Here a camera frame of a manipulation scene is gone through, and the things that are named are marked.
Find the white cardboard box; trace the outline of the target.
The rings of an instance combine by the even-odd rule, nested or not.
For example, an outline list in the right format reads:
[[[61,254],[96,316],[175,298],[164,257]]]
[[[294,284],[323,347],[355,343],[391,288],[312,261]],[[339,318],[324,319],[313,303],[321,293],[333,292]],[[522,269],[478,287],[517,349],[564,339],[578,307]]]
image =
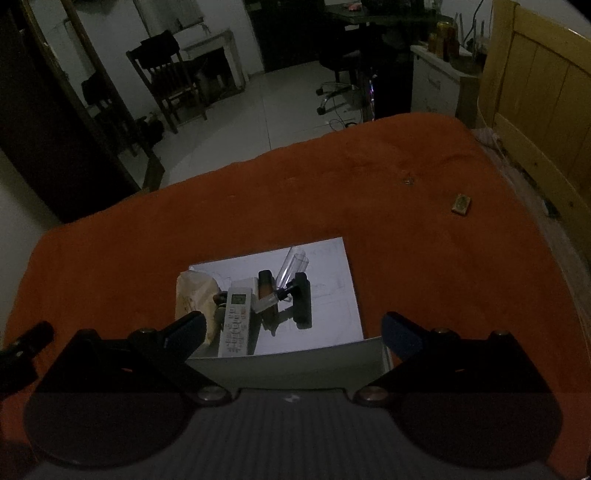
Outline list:
[[[393,368],[381,338],[290,353],[189,359],[187,364],[229,390],[327,389],[353,391]]]

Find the beige paper bag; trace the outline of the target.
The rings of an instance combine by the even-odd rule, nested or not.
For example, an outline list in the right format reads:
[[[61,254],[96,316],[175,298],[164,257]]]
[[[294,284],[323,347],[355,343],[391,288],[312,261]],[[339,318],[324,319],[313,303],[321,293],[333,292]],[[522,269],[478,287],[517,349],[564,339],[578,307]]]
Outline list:
[[[206,320],[204,345],[211,345],[219,331],[215,320],[217,306],[213,297],[221,290],[217,282],[208,274],[187,270],[176,279],[175,319],[198,311]]]

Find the white air conditioner remote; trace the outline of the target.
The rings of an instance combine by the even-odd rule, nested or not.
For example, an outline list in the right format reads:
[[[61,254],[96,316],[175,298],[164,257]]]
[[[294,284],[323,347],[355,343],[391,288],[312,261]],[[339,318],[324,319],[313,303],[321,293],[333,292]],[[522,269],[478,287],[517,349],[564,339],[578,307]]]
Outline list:
[[[252,287],[230,287],[226,294],[219,358],[243,357],[253,353]]]

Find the black cylindrical device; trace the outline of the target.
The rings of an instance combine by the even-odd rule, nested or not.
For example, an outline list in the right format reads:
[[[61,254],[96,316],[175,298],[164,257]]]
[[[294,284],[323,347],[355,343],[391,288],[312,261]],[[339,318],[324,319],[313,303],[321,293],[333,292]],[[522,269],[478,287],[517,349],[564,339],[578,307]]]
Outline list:
[[[311,328],[311,283],[304,272],[298,272],[294,277],[293,297],[294,322],[300,329]]]

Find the clear plastic tube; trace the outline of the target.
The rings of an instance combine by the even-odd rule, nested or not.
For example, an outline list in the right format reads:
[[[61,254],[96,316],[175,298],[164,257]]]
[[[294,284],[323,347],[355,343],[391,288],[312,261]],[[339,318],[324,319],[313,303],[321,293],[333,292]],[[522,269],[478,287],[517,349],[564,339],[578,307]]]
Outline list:
[[[287,287],[287,284],[297,273],[303,273],[308,268],[307,254],[305,254],[304,248],[300,246],[290,247],[287,251],[286,258],[283,260],[283,264],[280,266],[279,272],[276,274],[276,288],[283,289]]]

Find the small yellow matchbox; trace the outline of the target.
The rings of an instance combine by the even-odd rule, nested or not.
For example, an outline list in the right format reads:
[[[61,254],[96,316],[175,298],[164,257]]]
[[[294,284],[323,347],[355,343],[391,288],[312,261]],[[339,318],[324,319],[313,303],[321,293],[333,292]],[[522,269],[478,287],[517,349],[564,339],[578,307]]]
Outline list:
[[[452,206],[451,211],[460,216],[466,216],[469,212],[472,203],[472,198],[465,194],[459,194]]]

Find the white side cabinet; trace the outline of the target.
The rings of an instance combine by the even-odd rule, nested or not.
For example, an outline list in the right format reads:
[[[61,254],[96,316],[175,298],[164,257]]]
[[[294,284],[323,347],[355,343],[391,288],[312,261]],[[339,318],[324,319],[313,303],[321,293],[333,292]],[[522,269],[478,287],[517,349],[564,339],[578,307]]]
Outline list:
[[[478,76],[455,69],[424,46],[413,45],[412,112],[455,117],[468,128],[477,123]]]

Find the dark wooden chair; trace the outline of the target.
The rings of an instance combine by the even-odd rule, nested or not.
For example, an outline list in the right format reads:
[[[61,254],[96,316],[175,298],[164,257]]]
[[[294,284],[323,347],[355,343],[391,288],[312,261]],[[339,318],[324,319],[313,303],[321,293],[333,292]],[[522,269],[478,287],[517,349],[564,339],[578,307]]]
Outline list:
[[[173,134],[178,133],[177,107],[183,96],[197,95],[199,113],[207,119],[197,65],[182,58],[180,46],[170,30],[141,41],[138,47],[126,52],[126,57]]]

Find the wooden headboard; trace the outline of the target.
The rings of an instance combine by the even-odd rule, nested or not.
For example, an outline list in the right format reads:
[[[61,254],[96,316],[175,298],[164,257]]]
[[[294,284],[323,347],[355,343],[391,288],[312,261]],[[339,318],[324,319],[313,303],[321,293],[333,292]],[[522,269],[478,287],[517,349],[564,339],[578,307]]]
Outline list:
[[[478,112],[589,250],[590,41],[515,1],[492,26]]]

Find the black office chair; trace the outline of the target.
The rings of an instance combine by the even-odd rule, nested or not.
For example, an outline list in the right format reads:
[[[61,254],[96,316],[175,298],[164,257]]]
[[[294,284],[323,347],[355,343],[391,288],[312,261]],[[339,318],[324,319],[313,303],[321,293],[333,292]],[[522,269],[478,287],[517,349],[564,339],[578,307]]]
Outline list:
[[[328,102],[341,94],[352,94],[353,104],[367,119],[369,107],[367,90],[368,66],[367,28],[352,25],[336,15],[328,14],[322,24],[318,62],[334,74],[334,80],[315,91],[322,96],[317,113],[324,116]]]

